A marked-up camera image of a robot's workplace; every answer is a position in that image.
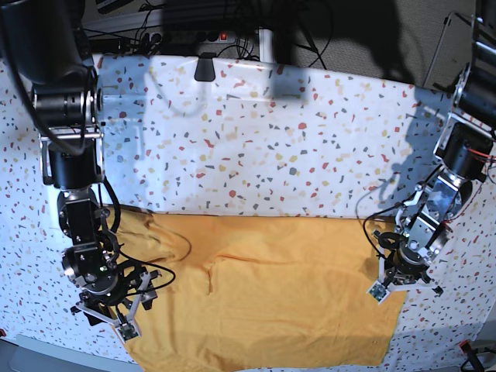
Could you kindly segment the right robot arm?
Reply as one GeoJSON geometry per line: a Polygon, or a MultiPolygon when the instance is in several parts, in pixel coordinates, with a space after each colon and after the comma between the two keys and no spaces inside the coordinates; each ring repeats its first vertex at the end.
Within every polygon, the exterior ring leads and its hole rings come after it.
{"type": "Polygon", "coordinates": [[[93,192],[108,186],[103,170],[102,110],[91,44],[81,24],[82,1],[3,1],[1,48],[40,135],[43,183],[59,191],[62,264],[79,287],[79,311],[106,312],[141,303],[151,309],[156,272],[120,251],[117,200],[105,209],[93,192]]]}

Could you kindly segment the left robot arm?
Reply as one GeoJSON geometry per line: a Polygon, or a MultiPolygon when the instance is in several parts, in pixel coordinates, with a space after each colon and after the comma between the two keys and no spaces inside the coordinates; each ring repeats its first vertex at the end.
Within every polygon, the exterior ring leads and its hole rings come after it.
{"type": "Polygon", "coordinates": [[[453,89],[446,128],[434,148],[440,165],[415,186],[412,199],[403,201],[393,232],[374,232],[388,250],[379,260],[379,277],[370,293],[407,290],[414,285],[432,288],[432,262],[449,240],[448,224],[468,202],[473,181],[484,182],[485,167],[495,162],[495,3],[478,1],[471,19],[472,59],[453,89]]]}

